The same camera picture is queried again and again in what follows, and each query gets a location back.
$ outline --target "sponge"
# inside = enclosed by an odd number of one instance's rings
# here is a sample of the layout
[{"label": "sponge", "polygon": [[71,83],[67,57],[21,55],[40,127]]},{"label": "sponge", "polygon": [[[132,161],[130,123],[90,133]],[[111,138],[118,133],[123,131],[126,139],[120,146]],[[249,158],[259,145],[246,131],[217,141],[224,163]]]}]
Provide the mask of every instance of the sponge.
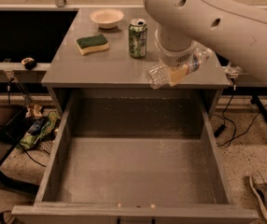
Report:
[{"label": "sponge", "polygon": [[77,46],[80,53],[84,56],[87,53],[108,49],[108,42],[106,38],[100,34],[78,39]]}]

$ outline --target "black bag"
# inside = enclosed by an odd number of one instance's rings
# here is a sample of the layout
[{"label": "black bag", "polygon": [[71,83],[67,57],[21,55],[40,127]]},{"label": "black bag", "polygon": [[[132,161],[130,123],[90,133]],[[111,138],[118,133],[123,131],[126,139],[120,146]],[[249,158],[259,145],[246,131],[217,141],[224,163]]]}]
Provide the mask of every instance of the black bag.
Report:
[{"label": "black bag", "polygon": [[0,140],[6,143],[17,144],[25,134],[25,115],[27,108],[24,105],[0,105]]}]

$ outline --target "gray tabletop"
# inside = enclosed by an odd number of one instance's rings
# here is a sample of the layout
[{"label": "gray tabletop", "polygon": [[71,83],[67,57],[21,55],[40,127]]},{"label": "gray tabletop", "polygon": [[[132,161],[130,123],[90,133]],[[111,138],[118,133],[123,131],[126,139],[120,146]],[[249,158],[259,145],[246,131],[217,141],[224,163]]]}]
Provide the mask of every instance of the gray tabletop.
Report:
[{"label": "gray tabletop", "polygon": [[[42,83],[52,88],[150,88],[146,70],[159,60],[154,44],[156,22],[143,7],[118,7],[124,18],[118,27],[103,30],[90,19],[90,14],[99,8],[79,9]],[[134,18],[143,18],[148,23],[148,53],[143,59],[134,59],[129,54],[128,26]],[[82,56],[77,39],[99,34],[107,38],[109,50]],[[228,80],[214,54],[199,71],[186,76],[176,87],[222,89],[228,87]]]}]

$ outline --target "shoe sole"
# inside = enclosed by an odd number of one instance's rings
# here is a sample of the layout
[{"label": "shoe sole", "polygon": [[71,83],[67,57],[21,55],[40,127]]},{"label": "shoe sole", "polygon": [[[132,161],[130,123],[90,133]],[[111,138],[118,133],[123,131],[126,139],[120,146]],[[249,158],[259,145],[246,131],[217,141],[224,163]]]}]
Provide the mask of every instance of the shoe sole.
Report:
[{"label": "shoe sole", "polygon": [[252,176],[249,177],[249,185],[251,187],[251,189],[253,190],[255,196],[257,197],[258,199],[258,203],[259,203],[259,206],[260,206],[260,210],[264,216],[264,218],[266,219],[267,221],[267,210],[265,209],[265,206],[264,206],[264,203],[261,199],[261,197],[259,196],[259,194],[257,193],[257,191],[255,190],[254,188],[254,185],[253,185],[253,180],[252,180]]}]

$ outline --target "can lid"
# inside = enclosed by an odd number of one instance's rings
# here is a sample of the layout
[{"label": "can lid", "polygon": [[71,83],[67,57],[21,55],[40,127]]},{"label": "can lid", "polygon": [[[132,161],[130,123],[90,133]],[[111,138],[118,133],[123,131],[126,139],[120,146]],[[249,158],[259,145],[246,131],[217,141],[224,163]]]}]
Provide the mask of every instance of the can lid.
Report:
[{"label": "can lid", "polygon": [[132,19],[132,26],[145,26],[147,23],[144,19]]}]

